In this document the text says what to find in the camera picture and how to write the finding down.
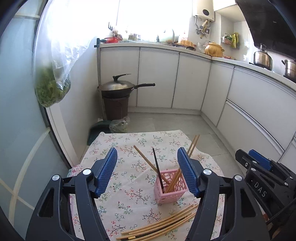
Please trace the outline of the white water heater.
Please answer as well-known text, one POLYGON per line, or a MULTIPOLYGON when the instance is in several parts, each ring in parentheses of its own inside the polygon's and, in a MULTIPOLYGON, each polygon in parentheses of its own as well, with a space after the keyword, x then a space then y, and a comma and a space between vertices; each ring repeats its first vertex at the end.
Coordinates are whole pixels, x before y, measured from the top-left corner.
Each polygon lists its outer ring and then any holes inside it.
POLYGON ((204 20, 215 21, 215 14, 212 0, 193 1, 192 15, 204 20))

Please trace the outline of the red basket on counter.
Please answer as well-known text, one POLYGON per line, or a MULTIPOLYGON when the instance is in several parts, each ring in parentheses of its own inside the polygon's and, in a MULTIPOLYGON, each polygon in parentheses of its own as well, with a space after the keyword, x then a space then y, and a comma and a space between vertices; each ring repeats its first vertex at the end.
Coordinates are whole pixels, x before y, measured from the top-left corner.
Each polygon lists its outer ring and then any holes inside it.
POLYGON ((105 38, 104 40, 106 44, 119 42, 119 39, 117 37, 108 37, 108 38, 105 38))

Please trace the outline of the yellow clay pot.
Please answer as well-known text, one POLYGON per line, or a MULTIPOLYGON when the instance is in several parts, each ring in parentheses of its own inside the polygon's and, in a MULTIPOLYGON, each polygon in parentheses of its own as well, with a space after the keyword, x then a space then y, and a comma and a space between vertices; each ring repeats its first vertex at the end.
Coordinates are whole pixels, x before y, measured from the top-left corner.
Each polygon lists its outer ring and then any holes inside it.
POLYGON ((209 55, 211 57, 223 57, 223 52, 225 50, 215 42, 208 43, 207 46, 204 49, 204 53, 206 55, 209 55))

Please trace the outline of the floral tablecloth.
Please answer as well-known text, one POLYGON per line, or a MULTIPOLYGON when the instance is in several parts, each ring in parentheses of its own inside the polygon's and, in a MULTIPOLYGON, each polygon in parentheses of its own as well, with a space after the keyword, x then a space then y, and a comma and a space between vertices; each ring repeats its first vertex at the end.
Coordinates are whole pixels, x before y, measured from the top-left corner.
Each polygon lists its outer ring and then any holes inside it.
POLYGON ((75 176, 103 159, 110 148, 117 150, 117 162, 106 192, 96 199, 98 214, 108 237, 115 240, 123 231, 143 227, 199 204, 192 193, 185 192, 177 201, 158 205, 154 196, 155 171, 140 156, 134 145, 155 164, 155 149, 161 170, 177 169, 177 150, 189 148, 190 139, 180 130, 145 133, 101 133, 90 145, 81 163, 69 171, 75 176))

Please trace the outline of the pink perforated utensil basket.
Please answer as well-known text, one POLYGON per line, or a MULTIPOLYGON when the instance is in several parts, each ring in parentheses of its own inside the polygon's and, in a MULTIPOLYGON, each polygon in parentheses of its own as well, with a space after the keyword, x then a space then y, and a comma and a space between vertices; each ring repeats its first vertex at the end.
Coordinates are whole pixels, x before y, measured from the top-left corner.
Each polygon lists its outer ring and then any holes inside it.
POLYGON ((162 193, 159 177, 156 178, 154 183, 154 196, 158 205, 177 202, 186 191, 188 191, 185 178, 180 172, 176 175, 177 169, 164 170, 161 174, 170 182, 167 184, 163 181, 164 192, 162 193))

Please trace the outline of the stainless steel stockpot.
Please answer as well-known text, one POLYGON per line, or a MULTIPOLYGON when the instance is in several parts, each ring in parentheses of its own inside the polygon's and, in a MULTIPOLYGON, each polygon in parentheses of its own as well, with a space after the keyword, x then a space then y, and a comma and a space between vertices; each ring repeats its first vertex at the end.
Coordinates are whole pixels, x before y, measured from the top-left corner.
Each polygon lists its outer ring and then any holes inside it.
POLYGON ((281 62, 285 66, 284 77, 296 83, 296 61, 285 59, 281 62))

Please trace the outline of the stainless steel kettle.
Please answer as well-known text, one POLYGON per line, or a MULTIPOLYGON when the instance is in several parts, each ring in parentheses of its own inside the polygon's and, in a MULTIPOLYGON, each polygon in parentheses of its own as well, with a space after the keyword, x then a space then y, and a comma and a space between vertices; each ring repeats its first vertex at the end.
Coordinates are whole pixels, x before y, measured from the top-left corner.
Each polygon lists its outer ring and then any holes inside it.
POLYGON ((259 66, 270 71, 273 69, 273 60, 267 52, 266 45, 260 44, 259 50, 254 52, 253 63, 255 66, 259 66))

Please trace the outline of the dark black chopstick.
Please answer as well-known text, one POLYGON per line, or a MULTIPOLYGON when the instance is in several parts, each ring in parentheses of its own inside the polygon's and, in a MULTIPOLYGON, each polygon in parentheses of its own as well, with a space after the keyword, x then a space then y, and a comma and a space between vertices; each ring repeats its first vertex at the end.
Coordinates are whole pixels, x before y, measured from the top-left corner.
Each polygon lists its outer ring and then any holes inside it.
POLYGON ((154 154, 154 161, 155 161, 155 164, 156 164, 156 169, 157 169, 157 173, 158 173, 158 176, 159 176, 159 182, 160 182, 162 193, 163 193, 164 192, 163 180, 162 180, 161 172, 160 172, 160 169, 159 169, 159 165, 158 165, 158 161, 157 161, 157 156, 156 156, 156 153, 155 153, 155 149, 152 148, 152 151, 153 151, 153 154, 154 154))

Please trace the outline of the clear plastic bag on floor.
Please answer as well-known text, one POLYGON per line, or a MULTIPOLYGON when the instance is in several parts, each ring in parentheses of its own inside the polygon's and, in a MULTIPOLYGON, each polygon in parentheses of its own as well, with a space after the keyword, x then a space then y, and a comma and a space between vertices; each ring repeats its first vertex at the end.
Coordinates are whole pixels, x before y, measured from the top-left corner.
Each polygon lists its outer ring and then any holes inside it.
POLYGON ((130 124, 130 118, 125 116, 120 120, 112 120, 109 125, 111 133, 127 133, 128 126, 130 124))

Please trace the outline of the plastic bag of greens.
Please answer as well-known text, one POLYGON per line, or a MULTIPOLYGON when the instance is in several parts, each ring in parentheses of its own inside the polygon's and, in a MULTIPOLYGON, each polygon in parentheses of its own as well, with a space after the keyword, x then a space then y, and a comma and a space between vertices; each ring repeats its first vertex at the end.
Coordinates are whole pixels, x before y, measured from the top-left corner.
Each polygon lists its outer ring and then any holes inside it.
POLYGON ((89 40, 77 43, 51 42, 49 60, 37 66, 35 94, 41 106, 49 108, 60 102, 71 88, 70 72, 85 53, 89 40))

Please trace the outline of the black wok with lid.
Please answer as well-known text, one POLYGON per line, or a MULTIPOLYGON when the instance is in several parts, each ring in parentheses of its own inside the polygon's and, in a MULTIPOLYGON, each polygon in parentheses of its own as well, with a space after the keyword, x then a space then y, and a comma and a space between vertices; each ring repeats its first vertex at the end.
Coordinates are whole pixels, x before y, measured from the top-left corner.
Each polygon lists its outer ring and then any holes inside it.
POLYGON ((140 87, 154 87, 155 83, 143 83, 139 85, 134 85, 129 81, 119 80, 120 77, 130 75, 121 74, 113 76, 113 80, 109 81, 101 86, 101 94, 105 98, 122 98, 129 96, 130 93, 140 87))

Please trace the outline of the kitchen faucet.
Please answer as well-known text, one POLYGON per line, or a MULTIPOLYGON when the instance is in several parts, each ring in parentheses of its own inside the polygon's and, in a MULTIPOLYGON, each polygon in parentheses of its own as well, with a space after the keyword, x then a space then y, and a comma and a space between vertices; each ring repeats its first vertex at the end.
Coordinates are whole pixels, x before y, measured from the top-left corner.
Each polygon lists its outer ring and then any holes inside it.
POLYGON ((171 44, 174 45, 175 44, 175 32, 173 29, 171 31, 172 31, 171 44))

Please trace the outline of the wall rack with packets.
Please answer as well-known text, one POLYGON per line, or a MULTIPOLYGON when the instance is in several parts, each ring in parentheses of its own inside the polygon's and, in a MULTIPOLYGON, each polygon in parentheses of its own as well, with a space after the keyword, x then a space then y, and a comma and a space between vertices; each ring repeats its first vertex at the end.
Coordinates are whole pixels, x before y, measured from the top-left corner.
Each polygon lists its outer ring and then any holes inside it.
POLYGON ((233 49, 239 49, 239 34, 234 32, 232 35, 224 33, 222 43, 230 46, 233 49))

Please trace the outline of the black range hood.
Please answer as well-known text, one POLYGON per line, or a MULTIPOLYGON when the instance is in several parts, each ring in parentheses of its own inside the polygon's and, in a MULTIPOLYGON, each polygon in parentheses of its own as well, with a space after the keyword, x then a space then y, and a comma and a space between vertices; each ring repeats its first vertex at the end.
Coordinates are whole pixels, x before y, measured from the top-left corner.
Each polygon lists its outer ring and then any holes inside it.
POLYGON ((236 1, 254 45, 295 58, 295 1, 236 1))

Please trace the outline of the brown stool under wok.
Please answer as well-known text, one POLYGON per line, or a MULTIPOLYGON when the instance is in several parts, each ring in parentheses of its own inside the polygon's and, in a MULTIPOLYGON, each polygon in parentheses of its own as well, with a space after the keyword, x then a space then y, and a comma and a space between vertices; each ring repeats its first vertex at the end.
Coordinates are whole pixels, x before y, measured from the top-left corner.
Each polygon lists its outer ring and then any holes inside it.
POLYGON ((127 116, 129 95, 121 98, 103 99, 103 119, 107 121, 120 120, 127 116))

